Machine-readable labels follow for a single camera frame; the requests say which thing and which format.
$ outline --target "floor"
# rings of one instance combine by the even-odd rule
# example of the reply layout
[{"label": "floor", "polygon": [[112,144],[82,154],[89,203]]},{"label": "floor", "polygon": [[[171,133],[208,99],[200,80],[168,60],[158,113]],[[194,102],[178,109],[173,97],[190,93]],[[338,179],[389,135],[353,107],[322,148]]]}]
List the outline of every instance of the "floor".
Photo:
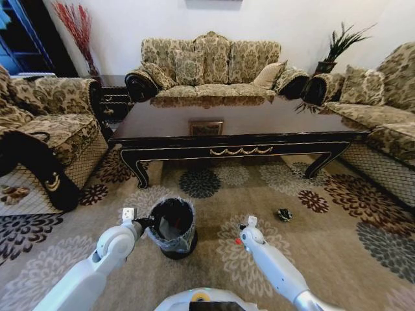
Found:
[{"label": "floor", "polygon": [[[0,218],[0,310],[32,310],[105,229],[119,224],[123,207],[147,215],[170,196],[195,206],[194,253],[168,259],[144,234],[108,277],[94,310],[153,310],[169,295],[206,286],[269,311],[293,310],[235,243],[236,225],[250,214],[319,298],[346,310],[415,310],[414,215],[337,161],[316,179],[302,179],[311,161],[301,155],[165,162],[159,185],[138,190],[112,150],[73,212]],[[293,219],[278,220],[279,208]]]}]

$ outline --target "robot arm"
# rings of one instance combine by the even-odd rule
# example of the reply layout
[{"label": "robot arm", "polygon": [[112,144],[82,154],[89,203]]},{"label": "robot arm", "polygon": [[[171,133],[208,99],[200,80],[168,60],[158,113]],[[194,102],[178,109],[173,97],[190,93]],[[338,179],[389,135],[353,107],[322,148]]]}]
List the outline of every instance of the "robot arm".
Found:
[{"label": "robot arm", "polygon": [[123,209],[123,223],[106,230],[96,250],[75,264],[34,310],[89,310],[104,290],[107,276],[124,264],[143,233],[133,219],[134,209]]},{"label": "robot arm", "polygon": [[241,226],[240,238],[275,291],[287,298],[297,310],[342,310],[313,295],[303,275],[278,249],[265,241],[256,224],[257,218],[250,216],[248,225]]}]

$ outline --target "side table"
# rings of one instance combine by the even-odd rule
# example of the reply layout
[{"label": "side table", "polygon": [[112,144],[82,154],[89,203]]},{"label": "side table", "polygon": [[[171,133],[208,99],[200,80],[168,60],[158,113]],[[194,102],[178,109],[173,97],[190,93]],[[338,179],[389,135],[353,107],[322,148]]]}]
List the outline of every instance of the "side table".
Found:
[{"label": "side table", "polygon": [[100,110],[104,113],[105,121],[114,130],[134,105],[125,86],[125,76],[101,75],[92,78],[101,83],[102,95],[99,104],[102,108]]}]

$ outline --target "table leg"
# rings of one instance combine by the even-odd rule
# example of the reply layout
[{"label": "table leg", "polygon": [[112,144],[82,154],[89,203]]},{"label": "table leg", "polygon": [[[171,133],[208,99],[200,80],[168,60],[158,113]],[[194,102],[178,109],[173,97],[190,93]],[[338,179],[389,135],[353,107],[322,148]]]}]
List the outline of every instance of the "table leg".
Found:
[{"label": "table leg", "polygon": [[134,175],[136,175],[138,179],[138,188],[146,189],[148,187],[148,175],[141,162],[134,157],[134,152],[121,150],[120,155],[126,166],[128,166]]},{"label": "table leg", "polygon": [[335,148],[330,151],[324,152],[320,157],[318,157],[310,166],[305,170],[305,178],[314,178],[317,173],[325,167],[327,164],[336,159],[340,154],[346,151],[350,143],[341,142],[336,144]]}]

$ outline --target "potted plant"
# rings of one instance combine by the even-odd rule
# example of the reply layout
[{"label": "potted plant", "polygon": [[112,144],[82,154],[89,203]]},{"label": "potted plant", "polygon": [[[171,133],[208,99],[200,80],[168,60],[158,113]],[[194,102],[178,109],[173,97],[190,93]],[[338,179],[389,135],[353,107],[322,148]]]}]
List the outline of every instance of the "potted plant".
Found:
[{"label": "potted plant", "polygon": [[336,58],[338,58],[345,50],[347,50],[350,45],[370,38],[364,37],[363,34],[373,26],[375,26],[375,24],[358,32],[349,33],[353,25],[346,28],[344,26],[344,22],[342,22],[341,35],[338,35],[335,30],[333,31],[330,38],[329,55],[324,59],[323,62],[318,62],[314,75],[318,75],[319,73],[330,73],[337,64],[335,62]]}]

